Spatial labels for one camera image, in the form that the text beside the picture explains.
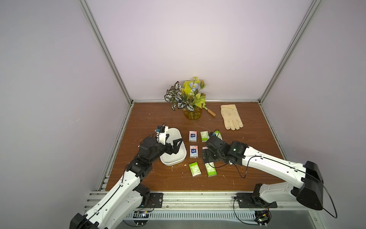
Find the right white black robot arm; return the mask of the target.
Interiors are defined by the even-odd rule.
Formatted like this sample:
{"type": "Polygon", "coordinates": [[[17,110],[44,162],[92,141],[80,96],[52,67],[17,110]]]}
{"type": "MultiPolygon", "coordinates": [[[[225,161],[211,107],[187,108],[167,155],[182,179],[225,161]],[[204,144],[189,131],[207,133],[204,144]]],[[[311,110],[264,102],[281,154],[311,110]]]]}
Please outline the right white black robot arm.
{"type": "Polygon", "coordinates": [[[282,180],[272,185],[258,183],[252,194],[242,197],[257,208],[269,208],[277,202],[298,202],[312,210],[325,210],[323,195],[329,194],[324,185],[319,167],[307,161],[295,163],[265,154],[245,143],[233,141],[226,143],[219,137],[211,135],[205,143],[209,164],[222,161],[235,168],[244,166],[271,174],[282,180]]]}

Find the pink Tempo tissue pack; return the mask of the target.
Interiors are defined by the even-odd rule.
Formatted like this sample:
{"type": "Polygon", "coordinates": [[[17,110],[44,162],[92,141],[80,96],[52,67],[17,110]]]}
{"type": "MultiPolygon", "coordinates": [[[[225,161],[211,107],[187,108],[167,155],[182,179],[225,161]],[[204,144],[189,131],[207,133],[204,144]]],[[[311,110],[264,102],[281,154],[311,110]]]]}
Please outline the pink Tempo tissue pack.
{"type": "Polygon", "coordinates": [[[189,131],[189,142],[197,142],[197,131],[189,131]]]}

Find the green tissue pack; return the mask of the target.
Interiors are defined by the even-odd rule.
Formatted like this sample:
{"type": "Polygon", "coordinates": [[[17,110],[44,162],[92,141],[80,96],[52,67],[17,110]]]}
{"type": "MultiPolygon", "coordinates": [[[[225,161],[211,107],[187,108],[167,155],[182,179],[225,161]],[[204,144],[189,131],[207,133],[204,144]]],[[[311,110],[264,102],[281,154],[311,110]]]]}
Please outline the green tissue pack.
{"type": "Polygon", "coordinates": [[[207,142],[207,140],[209,139],[209,133],[208,131],[201,131],[200,132],[201,135],[201,140],[203,143],[207,142]]]}
{"type": "Polygon", "coordinates": [[[216,168],[214,166],[214,162],[205,163],[205,167],[206,167],[208,177],[213,177],[213,176],[217,175],[217,171],[216,171],[216,168]]]}
{"type": "Polygon", "coordinates": [[[220,132],[219,130],[216,130],[216,131],[214,132],[214,135],[215,135],[216,137],[218,137],[219,139],[223,140],[222,135],[221,135],[221,132],[220,132]]]}
{"type": "Polygon", "coordinates": [[[198,165],[197,162],[189,164],[189,168],[190,168],[192,177],[196,177],[196,176],[201,175],[201,170],[200,170],[199,165],[198,165]]]}

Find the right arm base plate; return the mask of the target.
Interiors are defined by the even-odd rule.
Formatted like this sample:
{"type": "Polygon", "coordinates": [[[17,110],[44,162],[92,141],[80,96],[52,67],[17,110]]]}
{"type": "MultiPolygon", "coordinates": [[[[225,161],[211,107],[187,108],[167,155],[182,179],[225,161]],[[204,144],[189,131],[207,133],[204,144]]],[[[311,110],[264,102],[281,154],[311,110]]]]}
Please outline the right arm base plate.
{"type": "Polygon", "coordinates": [[[276,202],[268,203],[259,197],[253,196],[252,193],[237,193],[234,197],[239,208],[257,208],[257,209],[275,209],[278,208],[276,202]]]}

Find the blue pink Tempo pack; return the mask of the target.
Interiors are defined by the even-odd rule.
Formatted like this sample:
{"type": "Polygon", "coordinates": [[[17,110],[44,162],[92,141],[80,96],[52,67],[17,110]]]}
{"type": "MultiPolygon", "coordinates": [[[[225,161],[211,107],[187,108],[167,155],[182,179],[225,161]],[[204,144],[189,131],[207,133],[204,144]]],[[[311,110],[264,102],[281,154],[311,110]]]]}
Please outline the blue pink Tempo pack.
{"type": "Polygon", "coordinates": [[[190,146],[190,158],[198,158],[198,146],[190,146]]]}

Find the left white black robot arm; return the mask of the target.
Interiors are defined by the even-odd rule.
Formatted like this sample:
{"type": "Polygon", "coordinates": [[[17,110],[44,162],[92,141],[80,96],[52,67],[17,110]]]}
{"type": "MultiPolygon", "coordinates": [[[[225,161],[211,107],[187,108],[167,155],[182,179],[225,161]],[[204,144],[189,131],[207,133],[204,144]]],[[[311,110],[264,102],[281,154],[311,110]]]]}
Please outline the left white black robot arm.
{"type": "Polygon", "coordinates": [[[161,143],[155,137],[144,139],[120,180],[84,215],[77,213],[71,219],[69,228],[115,229],[133,210],[147,205],[150,189],[141,184],[142,180],[150,173],[155,160],[164,153],[177,154],[182,142],[182,138],[172,144],[161,143]]]}

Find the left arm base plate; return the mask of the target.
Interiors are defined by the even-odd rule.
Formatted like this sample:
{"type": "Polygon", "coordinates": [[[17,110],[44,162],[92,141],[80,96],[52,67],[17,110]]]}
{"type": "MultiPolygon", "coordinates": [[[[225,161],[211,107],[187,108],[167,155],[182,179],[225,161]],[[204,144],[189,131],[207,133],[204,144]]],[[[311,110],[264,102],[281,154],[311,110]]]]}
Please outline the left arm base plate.
{"type": "Polygon", "coordinates": [[[161,192],[153,192],[143,197],[139,208],[162,208],[164,194],[161,192]]]}

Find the white plastic storage box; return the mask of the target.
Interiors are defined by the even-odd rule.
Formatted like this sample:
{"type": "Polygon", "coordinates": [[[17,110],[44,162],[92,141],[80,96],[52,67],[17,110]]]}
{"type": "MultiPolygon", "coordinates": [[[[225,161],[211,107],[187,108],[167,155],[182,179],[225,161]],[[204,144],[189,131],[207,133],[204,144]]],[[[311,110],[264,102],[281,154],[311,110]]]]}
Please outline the white plastic storage box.
{"type": "Polygon", "coordinates": [[[167,146],[166,152],[160,156],[160,160],[166,166],[174,166],[183,162],[187,151],[180,131],[177,128],[165,126],[165,130],[158,135],[159,143],[167,146]]]}

